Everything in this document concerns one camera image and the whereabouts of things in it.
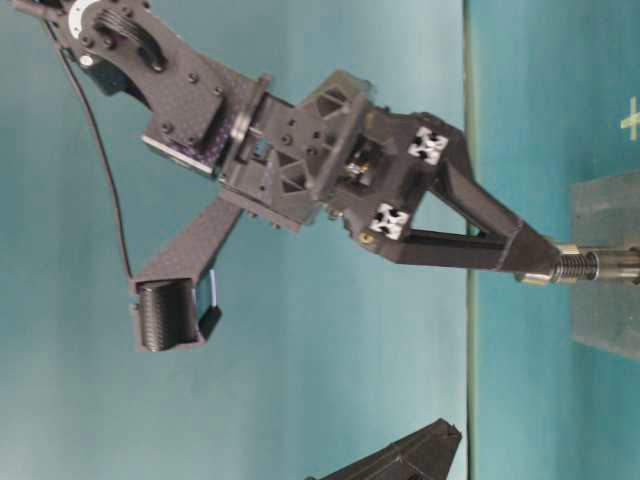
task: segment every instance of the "black cable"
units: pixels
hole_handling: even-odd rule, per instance
[[[128,280],[133,278],[131,274],[131,264],[129,262],[129,253],[127,249],[127,242],[125,238],[124,232],[124,223],[122,221],[122,210],[120,208],[120,197],[118,195],[118,189],[115,184],[115,180],[113,179],[113,172],[111,171],[111,165],[109,164],[109,157],[107,156],[107,152],[104,148],[104,143],[102,142],[102,135],[100,135],[100,129],[98,128],[98,124],[96,122],[95,115],[93,114],[93,110],[91,109],[91,105],[87,100],[87,96],[78,81],[75,73],[69,64],[69,60],[65,57],[62,47],[58,43],[55,33],[51,28],[51,25],[45,20],[42,21],[45,31],[51,38],[54,44],[54,50],[62,63],[62,66],[69,78],[69,82],[71,83],[71,87],[75,91],[76,95],[80,99],[82,103],[82,108],[84,109],[85,116],[87,121],[89,122],[89,127],[91,130],[91,134],[93,135],[93,139],[95,140],[96,147],[98,149],[98,153],[100,154],[100,160],[102,164],[102,168],[104,170],[105,178],[107,180],[107,185],[111,192],[111,201],[113,202],[113,211],[115,216],[116,228],[118,230],[118,246],[120,249],[120,256],[122,257],[122,268]]]

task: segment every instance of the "robotic arm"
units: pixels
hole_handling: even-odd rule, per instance
[[[557,275],[561,251],[476,183],[462,132],[375,106],[366,81],[336,71],[294,106],[268,93],[269,76],[254,81],[194,51],[144,0],[11,4],[47,22],[105,95],[150,110],[151,149],[222,187],[131,279],[146,350],[206,340],[220,314],[209,271],[243,211],[297,231],[324,209],[357,245],[396,263]],[[479,234],[412,228],[428,192]]]

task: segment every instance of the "gray block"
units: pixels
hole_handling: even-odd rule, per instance
[[[572,188],[574,243],[640,246],[640,173],[608,177]],[[580,283],[571,299],[573,338],[640,359],[640,287]]]

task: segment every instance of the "brass nut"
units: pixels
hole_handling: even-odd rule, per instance
[[[360,239],[360,243],[363,245],[371,245],[373,242],[376,241],[375,237],[367,232],[362,232],[360,234],[359,239]]]

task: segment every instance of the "teal backdrop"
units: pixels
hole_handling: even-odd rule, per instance
[[[134,352],[112,211],[39,25],[0,6],[0,478],[302,479],[444,417],[466,427],[465,272],[402,268],[324,218],[242,219],[203,349]],[[298,101],[336,67],[377,100],[463,125],[461,2],[155,0],[195,48]],[[85,82],[135,267],[216,186],[152,155],[148,112]],[[427,204],[423,225],[464,224]],[[466,447],[451,478],[466,477]]]
[[[557,241],[570,186],[636,171],[635,0],[468,0],[480,181]],[[474,289],[473,477],[622,479],[640,469],[640,364],[571,341],[570,290],[482,273]]]

